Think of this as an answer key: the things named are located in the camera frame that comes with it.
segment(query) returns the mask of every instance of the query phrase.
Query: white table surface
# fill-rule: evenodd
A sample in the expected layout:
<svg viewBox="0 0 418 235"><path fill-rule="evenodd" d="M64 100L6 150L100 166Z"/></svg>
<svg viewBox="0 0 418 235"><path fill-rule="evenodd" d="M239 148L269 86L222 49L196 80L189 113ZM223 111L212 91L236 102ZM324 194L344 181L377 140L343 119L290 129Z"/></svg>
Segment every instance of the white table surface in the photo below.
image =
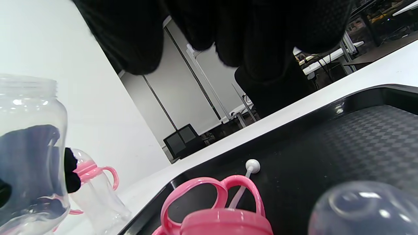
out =
<svg viewBox="0 0 418 235"><path fill-rule="evenodd" d="M397 15L399 15L401 13L404 13L405 11L413 10L413 9L415 9L417 7L418 7L418 1L415 1L415 2L413 2L411 4L409 4L408 6L402 8L400 11L397 11L397 12L393 13L392 16L397 16Z"/></svg>
<svg viewBox="0 0 418 235"><path fill-rule="evenodd" d="M360 41L360 42L354 43L354 46L361 46L363 44L364 44L364 42ZM339 57L341 57L343 55L344 55L344 53L343 53L342 49L340 48L340 49L334 51L333 53L331 53L331 61L334 61L334 60L338 59ZM304 68L303 72L305 73L305 75L308 75L308 74L318 70L321 67L321 65L319 63L321 63L323 66L325 66L326 64L329 64L330 63L329 55L324 56L323 60L320 59L318 62L315 62L315 63L309 65L308 67Z"/></svg>
<svg viewBox="0 0 418 235"><path fill-rule="evenodd" d="M418 69L415 62L417 52L418 41L415 41L310 96L135 183L128 190L121 192L120 198L135 215L167 183L184 171L335 100L382 84L401 84L418 87ZM91 225L84 215L69 215L55 232L56 235L88 235L92 233Z"/></svg>

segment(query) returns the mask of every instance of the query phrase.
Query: clear plastic bottle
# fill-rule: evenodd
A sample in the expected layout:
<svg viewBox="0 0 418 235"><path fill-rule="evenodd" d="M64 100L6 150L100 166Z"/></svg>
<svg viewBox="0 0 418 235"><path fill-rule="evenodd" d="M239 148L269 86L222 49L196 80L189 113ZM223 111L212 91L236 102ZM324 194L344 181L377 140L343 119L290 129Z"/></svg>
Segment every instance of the clear plastic bottle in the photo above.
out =
<svg viewBox="0 0 418 235"><path fill-rule="evenodd" d="M12 189L0 208L0 235L43 235L69 212L67 112L56 81L0 74L0 122L0 179Z"/></svg>
<svg viewBox="0 0 418 235"><path fill-rule="evenodd" d="M85 214L93 225L97 235L118 234L132 219L131 211L116 195L119 177L110 166L98 167L85 152L72 148L77 158L77 169L74 171L81 179L81 188L70 194L82 211L71 211L73 215ZM113 185L104 171L113 176Z"/></svg>
<svg viewBox="0 0 418 235"><path fill-rule="evenodd" d="M416 235L418 201L372 181L338 185L321 196L311 215L309 235Z"/></svg>

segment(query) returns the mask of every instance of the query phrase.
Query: pink handle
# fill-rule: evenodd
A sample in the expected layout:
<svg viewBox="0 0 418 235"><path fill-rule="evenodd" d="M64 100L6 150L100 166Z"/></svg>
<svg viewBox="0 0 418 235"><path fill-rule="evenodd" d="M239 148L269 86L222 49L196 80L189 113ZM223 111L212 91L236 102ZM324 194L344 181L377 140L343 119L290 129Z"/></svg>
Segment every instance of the pink handle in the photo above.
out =
<svg viewBox="0 0 418 235"><path fill-rule="evenodd" d="M81 215L84 212L82 210L70 210L70 215Z"/></svg>
<svg viewBox="0 0 418 235"><path fill-rule="evenodd" d="M110 171L110 173L112 173L112 176L113 176L113 186L112 186L112 188L113 188L113 190L116 190L119 187L119 176L117 175L116 170L113 167L110 167L110 166L96 168L96 169L92 170L93 172L95 172L95 174L90 174L90 176L92 176L92 177L96 176L99 173L100 170L101 171L108 170L108 171ZM84 212L82 210L73 210L73 209L70 210L70 215L81 215L83 213Z"/></svg>
<svg viewBox="0 0 418 235"><path fill-rule="evenodd" d="M171 203L173 203L179 197L183 196L189 190L201 184L212 184L216 187L218 197L216 198L215 204L213 205L212 209L225 208L225 205L228 200L228 191L221 182L213 178L207 177L189 180L186 183L177 187L174 191L172 191L163 204L163 208L161 209L161 227L165 234L180 235L181 227L181 224L172 221L168 217L168 207L171 205Z"/></svg>
<svg viewBox="0 0 418 235"><path fill-rule="evenodd" d="M260 193L258 192L258 189L255 186L254 182L252 182L249 178L241 175L230 176L222 180L221 183L225 185L225 188L227 190L234 186L246 187L254 196L256 214L265 217L263 200L261 199Z"/></svg>
<svg viewBox="0 0 418 235"><path fill-rule="evenodd" d="M116 190L119 187L119 176L117 175L116 170L113 167L105 166L102 167L102 170L108 170L110 173L112 173L113 176L113 190Z"/></svg>
<svg viewBox="0 0 418 235"><path fill-rule="evenodd" d="M249 178L236 175L227 177L222 182L219 182L213 178L202 177L189 180L170 193L163 204L163 208L161 209L161 226L153 233L153 235L180 235L181 224L172 221L168 217L168 207L179 197L183 196L189 190L200 184L212 184L216 187L218 195L212 209L225 208L228 200L228 190L230 188L234 186L245 186L254 195L256 213L265 217L264 204L261 200L260 193L258 192L255 184Z"/></svg>

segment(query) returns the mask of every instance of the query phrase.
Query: clear plastic jar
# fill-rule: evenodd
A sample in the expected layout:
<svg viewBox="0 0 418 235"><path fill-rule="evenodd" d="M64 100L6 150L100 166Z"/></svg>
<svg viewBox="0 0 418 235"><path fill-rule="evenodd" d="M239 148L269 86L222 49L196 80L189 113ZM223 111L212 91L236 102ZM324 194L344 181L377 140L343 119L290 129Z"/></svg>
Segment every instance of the clear plastic jar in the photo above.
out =
<svg viewBox="0 0 418 235"><path fill-rule="evenodd" d="M0 179L12 195L0 235L43 235L69 212L64 178L67 112L56 81L0 74Z"/></svg>

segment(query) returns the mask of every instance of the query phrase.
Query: metal pole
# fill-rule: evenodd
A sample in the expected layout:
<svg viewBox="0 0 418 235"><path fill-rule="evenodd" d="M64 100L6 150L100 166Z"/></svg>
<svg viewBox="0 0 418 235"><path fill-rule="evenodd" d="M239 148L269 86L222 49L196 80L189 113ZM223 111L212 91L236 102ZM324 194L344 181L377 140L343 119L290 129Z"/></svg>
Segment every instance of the metal pole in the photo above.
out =
<svg viewBox="0 0 418 235"><path fill-rule="evenodd" d="M225 106L222 104L221 100L219 99L218 94L216 93L215 89L213 88L212 84L210 83L210 81L209 81L208 77L206 76L205 72L203 71L202 67L200 67L200 64L199 64L199 62L197 61L197 58L195 58L195 57L193 56L193 53L192 53L192 52L190 52L188 49L187 49L187 51L186 51L186 52L187 52L188 56L190 57L190 59L193 61L193 64L194 64L194 65L196 66L196 68L199 70L200 74L202 74L203 78L206 80L207 84L209 85L210 90L212 91L213 95L214 95L214 96L215 96L215 98L216 98L216 101L217 101L217 102L219 103L219 105L221 106L221 109L222 109L222 111L224 112L225 116L226 116L229 120L231 120L231 119L232 119L232 117L229 115L229 113L228 113L227 109L226 109L226 108L225 108Z"/></svg>
<svg viewBox="0 0 418 235"><path fill-rule="evenodd" d="M197 84L200 87L200 90L203 92L203 95L205 95L206 100L208 101L208 103L210 104L210 106L212 107L213 111L215 112L216 116L218 117L219 120L221 120L221 116L219 116L219 113L216 111L215 106L213 105L212 101L210 100L208 94L206 93L205 89L202 86L202 83L200 83L199 79L197 78L196 74L194 73L193 69L191 68L189 62L187 61L187 59L184 57L183 52L181 51L180 47L177 45L177 42L174 40L173 36L171 35L170 31L168 30L167 26L164 27L164 30L166 31L166 33L168 34L168 36L170 37L171 41L173 42L173 44L176 46L178 52L180 53L181 57L183 58L184 62L186 63L187 67L189 68L191 74L193 75L194 79L196 80Z"/></svg>
<svg viewBox="0 0 418 235"><path fill-rule="evenodd" d="M238 96L240 97L242 103L244 104L245 108L248 110L248 112L250 113L251 118L254 120L254 122L257 122L257 119L254 117L254 114L252 114L250 107L247 105L247 102L245 102L245 100L241 97L241 95L239 94L239 92L237 91L237 89L235 88L234 84L231 83L232 87L234 88L235 92L238 94Z"/></svg>
<svg viewBox="0 0 418 235"><path fill-rule="evenodd" d="M351 38L347 32L344 32L344 36L342 37L342 42L347 47L348 53L352 55L357 52L356 46L354 46L354 43L353 41L351 41Z"/></svg>
<svg viewBox="0 0 418 235"><path fill-rule="evenodd" d="M350 57L350 54L348 54L347 49L345 48L345 45L344 45L344 42L343 42L343 41L341 41L341 42L340 42L340 47L341 47L342 52L343 52L343 54L344 54L345 61L350 62L350 61L351 61L351 57ZM356 69L356 67L354 67L354 65L349 65L348 67L349 67L349 68L350 68L353 72L356 72L356 71L357 71L357 69Z"/></svg>
<svg viewBox="0 0 418 235"><path fill-rule="evenodd" d="M142 77L144 78L145 82L147 83L148 87L150 88L151 92L153 93L154 97L157 99L158 104L160 104L161 108L163 109L164 113L166 114L167 118L170 120L171 124L173 125L174 129L176 130L176 132L178 131L176 125L174 125L173 120L171 119L170 115L168 115L168 112L166 110L166 108L164 108L163 104L161 103L160 99L158 98L157 94L155 93L154 89L151 87L150 83L148 82L147 78L142 75Z"/></svg>

